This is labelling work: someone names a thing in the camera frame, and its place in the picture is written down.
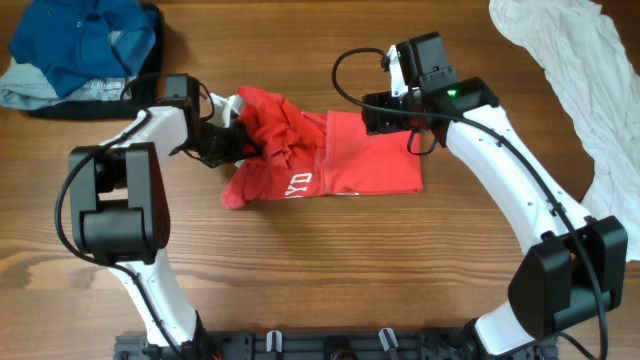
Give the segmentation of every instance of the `white cloth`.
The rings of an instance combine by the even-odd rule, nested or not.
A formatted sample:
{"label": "white cloth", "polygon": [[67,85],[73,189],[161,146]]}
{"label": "white cloth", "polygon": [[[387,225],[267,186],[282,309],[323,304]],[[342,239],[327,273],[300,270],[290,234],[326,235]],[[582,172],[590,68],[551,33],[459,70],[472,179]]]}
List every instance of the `white cloth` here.
{"label": "white cloth", "polygon": [[640,260],[640,78],[613,21],[588,0],[491,0],[504,37],[527,49],[564,110],[595,176],[582,204],[615,215],[629,234],[627,261]]}

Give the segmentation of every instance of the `blue clothing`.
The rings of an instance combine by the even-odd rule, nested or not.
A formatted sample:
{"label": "blue clothing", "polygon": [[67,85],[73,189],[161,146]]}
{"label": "blue clothing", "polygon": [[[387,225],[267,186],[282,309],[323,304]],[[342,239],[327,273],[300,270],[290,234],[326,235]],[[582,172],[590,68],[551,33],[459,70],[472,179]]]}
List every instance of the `blue clothing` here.
{"label": "blue clothing", "polygon": [[[137,75],[155,43],[156,20],[132,0],[35,0],[9,51],[42,70],[64,98],[92,78]],[[119,32],[113,46],[112,32]]]}

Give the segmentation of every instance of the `black cable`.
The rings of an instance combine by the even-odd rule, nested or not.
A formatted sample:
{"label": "black cable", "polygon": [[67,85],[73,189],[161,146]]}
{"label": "black cable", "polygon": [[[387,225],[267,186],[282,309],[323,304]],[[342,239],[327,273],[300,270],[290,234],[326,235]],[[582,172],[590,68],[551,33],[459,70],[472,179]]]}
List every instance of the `black cable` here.
{"label": "black cable", "polygon": [[338,57],[338,59],[336,60],[335,64],[333,65],[333,69],[331,71],[331,80],[333,82],[333,86],[335,87],[336,91],[338,91],[338,93],[340,95],[342,95],[342,97],[344,97],[346,100],[348,100],[351,103],[356,104],[356,105],[358,105],[358,106],[360,106],[362,108],[373,110],[373,111],[385,112],[385,113],[389,113],[389,114],[403,115],[403,116],[434,117],[434,118],[451,120],[453,122],[460,122],[460,123],[467,124],[469,126],[475,127],[476,129],[479,129],[479,130],[491,135],[496,140],[498,140],[498,143],[501,144],[502,146],[506,147],[507,149],[509,149],[509,151],[527,169],[527,171],[531,174],[531,177],[533,177],[534,181],[538,184],[538,186],[540,187],[540,189],[542,190],[544,195],[547,197],[547,199],[551,203],[551,206],[552,206],[553,210],[555,211],[555,213],[558,214],[558,216],[560,216],[560,220],[563,222],[563,224],[567,228],[567,230],[568,230],[568,232],[569,232],[569,234],[571,236],[571,239],[574,242],[574,245],[575,245],[576,250],[577,250],[578,259],[585,266],[585,270],[587,272],[587,275],[588,275],[589,280],[591,282],[591,287],[592,287],[593,292],[594,292],[594,297],[595,297],[595,301],[596,301],[596,307],[597,307],[597,311],[598,311],[598,320],[599,320],[599,325],[600,325],[600,355],[599,355],[599,357],[597,359],[598,360],[606,360],[607,353],[608,353],[608,350],[609,350],[607,318],[606,318],[606,312],[604,310],[604,301],[602,300],[602,291],[600,290],[600,284],[598,282],[598,278],[596,276],[596,272],[595,272],[595,270],[593,268],[593,264],[591,263],[591,260],[589,259],[589,255],[587,254],[587,251],[584,248],[584,245],[582,244],[582,242],[578,238],[578,234],[576,233],[575,228],[573,227],[573,225],[571,224],[571,222],[567,218],[567,215],[564,213],[564,210],[562,209],[562,204],[560,204],[556,200],[555,196],[553,195],[553,193],[551,192],[551,190],[549,189],[547,184],[545,184],[544,180],[542,180],[542,178],[540,177],[538,172],[535,170],[535,168],[531,165],[531,163],[529,163],[529,160],[527,160],[527,158],[524,157],[524,155],[522,155],[520,153],[520,151],[518,151],[518,149],[515,146],[513,146],[513,144],[511,144],[504,136],[498,134],[494,130],[492,130],[492,129],[488,128],[487,126],[485,126],[483,124],[480,124],[480,123],[478,123],[476,121],[469,120],[469,119],[463,118],[463,117],[446,115],[446,114],[427,113],[427,112],[413,112],[413,111],[388,109],[388,108],[383,108],[383,107],[378,107],[378,106],[366,104],[366,103],[364,103],[362,101],[359,101],[358,99],[355,99],[354,97],[350,96],[338,84],[337,71],[338,71],[338,66],[340,65],[340,63],[345,58],[347,58],[347,57],[349,57],[349,56],[351,56],[353,54],[357,54],[357,53],[376,53],[376,54],[381,54],[382,56],[386,56],[386,54],[380,49],[361,48],[361,49],[354,49],[354,50],[347,51],[346,53],[344,53],[344,54],[342,54],[342,55],[340,55]]}
{"label": "black cable", "polygon": [[117,145],[117,144],[119,144],[121,142],[126,141],[131,135],[135,134],[138,130],[140,130],[142,127],[144,127],[149,122],[149,120],[151,120],[151,118],[153,117],[151,112],[149,112],[148,110],[144,110],[144,111],[146,112],[146,116],[138,125],[133,127],[130,131],[124,132],[120,136],[118,136],[117,138],[115,138],[115,139],[113,139],[113,140],[101,145],[100,148],[97,149],[96,151],[93,151],[93,152],[87,154],[84,158],[82,158],[82,160],[80,160],[80,162],[78,162],[78,164],[76,166],[73,167],[73,169],[71,169],[71,171],[69,172],[69,175],[67,175],[67,178],[62,183],[62,187],[60,188],[60,192],[58,193],[58,198],[56,200],[55,214],[54,214],[54,222],[55,222],[55,226],[56,226],[56,232],[58,234],[58,237],[60,238],[60,242],[62,242],[62,244],[67,248],[67,250],[69,250],[70,253],[75,255],[77,258],[79,258],[81,260],[84,260],[86,262],[89,262],[91,264],[98,265],[98,266],[105,266],[105,267],[109,267],[109,268],[112,268],[112,269],[116,269],[116,270],[122,271],[123,273],[127,274],[127,276],[129,276],[131,278],[131,281],[135,284],[136,288],[140,292],[140,296],[142,297],[142,300],[144,301],[145,306],[147,307],[147,310],[149,311],[149,314],[151,315],[151,318],[153,319],[153,322],[158,326],[158,330],[160,330],[160,333],[162,334],[162,337],[165,339],[167,344],[169,344],[169,347],[171,348],[171,350],[173,350],[173,352],[176,354],[176,356],[178,356],[178,358],[186,360],[186,357],[178,350],[177,346],[173,343],[173,341],[169,337],[169,334],[167,333],[166,329],[164,328],[163,321],[160,319],[158,314],[155,312],[155,310],[153,308],[153,305],[151,304],[151,301],[149,300],[149,297],[148,297],[146,291],[144,290],[144,287],[142,286],[142,283],[140,282],[140,279],[138,278],[138,274],[135,274],[133,271],[131,271],[131,270],[129,270],[129,269],[123,267],[123,266],[120,266],[120,265],[103,264],[103,263],[97,261],[95,258],[89,257],[89,256],[81,253],[78,249],[76,249],[71,244],[71,242],[69,241],[69,239],[67,238],[67,236],[64,233],[64,229],[62,228],[62,204],[64,202],[64,197],[65,197],[67,191],[69,190],[69,187],[71,186],[71,183],[73,182],[73,179],[76,177],[76,175],[78,175],[80,170],[82,170],[82,168],[89,161],[91,161],[92,159],[96,158],[97,156],[103,154],[105,151],[107,151],[109,148],[113,147],[114,145]]}
{"label": "black cable", "polygon": [[205,159],[203,159],[203,158],[201,158],[201,157],[197,157],[197,156],[193,155],[193,154],[191,153],[191,151],[189,151],[189,150],[187,150],[187,149],[182,150],[182,152],[183,152],[185,155],[187,155],[188,157],[190,157],[190,158],[192,158],[192,159],[194,159],[194,160],[198,160],[198,161],[200,161],[201,163],[205,164],[207,167],[210,167],[211,169],[215,169],[215,168],[217,168],[217,167],[218,167],[218,165],[216,165],[216,164],[209,163],[209,162],[208,162],[208,161],[206,161]]}
{"label": "black cable", "polygon": [[416,155],[416,156],[426,156],[431,154],[436,149],[436,146],[438,146],[438,139],[434,138],[433,142],[431,143],[431,146],[429,146],[429,150],[414,153],[413,150],[411,150],[411,145],[413,145],[413,138],[415,137],[416,134],[419,134],[419,130],[411,130],[411,134],[409,135],[409,140],[407,140],[407,151],[409,152],[409,154]]}
{"label": "black cable", "polygon": [[215,106],[213,106],[213,98],[211,97],[211,93],[209,92],[209,89],[207,89],[207,86],[200,81],[198,81],[198,86],[204,89],[204,92],[207,94],[207,98],[209,99],[209,103],[211,104],[211,113],[205,117],[200,118],[200,120],[202,121],[207,121],[213,117],[213,114],[215,114],[216,112],[216,108]]}
{"label": "black cable", "polygon": [[585,349],[585,347],[582,346],[582,344],[580,344],[578,340],[574,339],[573,336],[567,334],[564,331],[560,331],[557,335],[567,340],[569,343],[571,343],[571,345],[575,346],[575,348],[578,349],[578,351],[580,351],[580,353],[587,359],[596,360],[596,357],[593,356],[587,349]]}

